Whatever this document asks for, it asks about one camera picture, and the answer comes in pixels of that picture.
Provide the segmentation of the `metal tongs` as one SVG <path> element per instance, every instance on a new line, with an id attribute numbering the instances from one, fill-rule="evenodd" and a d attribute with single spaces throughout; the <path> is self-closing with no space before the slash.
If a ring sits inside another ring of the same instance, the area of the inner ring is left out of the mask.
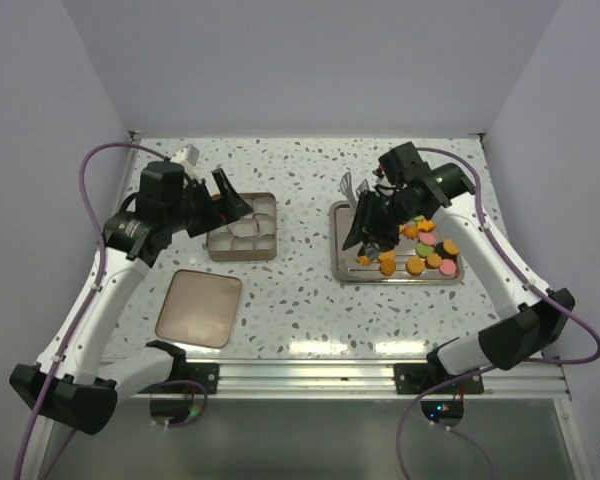
<path id="1" fill-rule="evenodd" d="M 340 179 L 339 192 L 344 196 L 349 207 L 353 210 L 357 208 L 358 201 L 363 193 L 370 190 L 367 180 L 363 180 L 357 187 L 354 187 L 352 175 L 347 171 Z"/>

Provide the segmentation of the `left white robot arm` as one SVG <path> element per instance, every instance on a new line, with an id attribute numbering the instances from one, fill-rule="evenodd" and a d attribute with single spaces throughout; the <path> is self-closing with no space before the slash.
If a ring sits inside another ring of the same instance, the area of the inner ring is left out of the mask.
<path id="1" fill-rule="evenodd" d="M 153 385 L 177 392 L 189 381 L 184 350 L 159 340 L 111 373 L 99 370 L 128 300 L 174 234 L 196 237 L 251 213 L 223 169 L 212 175 L 215 195 L 178 163 L 153 161 L 142 170 L 134 210 L 105 222 L 91 276 L 57 337 L 34 364 L 18 364 L 11 373 L 11 387 L 35 415 L 94 435 L 127 398 Z"/>

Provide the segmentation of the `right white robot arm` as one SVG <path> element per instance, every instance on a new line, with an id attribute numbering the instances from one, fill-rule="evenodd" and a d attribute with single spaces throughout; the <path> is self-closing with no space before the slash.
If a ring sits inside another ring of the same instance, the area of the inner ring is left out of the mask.
<path id="1" fill-rule="evenodd" d="M 408 142 L 382 155 L 374 173 L 380 183 L 361 193 L 343 249 L 390 251 L 400 227 L 422 215 L 458 247 L 497 313 L 496 323 L 428 353 L 431 389 L 448 392 L 462 374 L 484 367 L 510 370 L 559 337 L 575 306 L 572 294 L 537 277 L 492 224 L 474 170 L 458 163 L 432 168 Z"/>

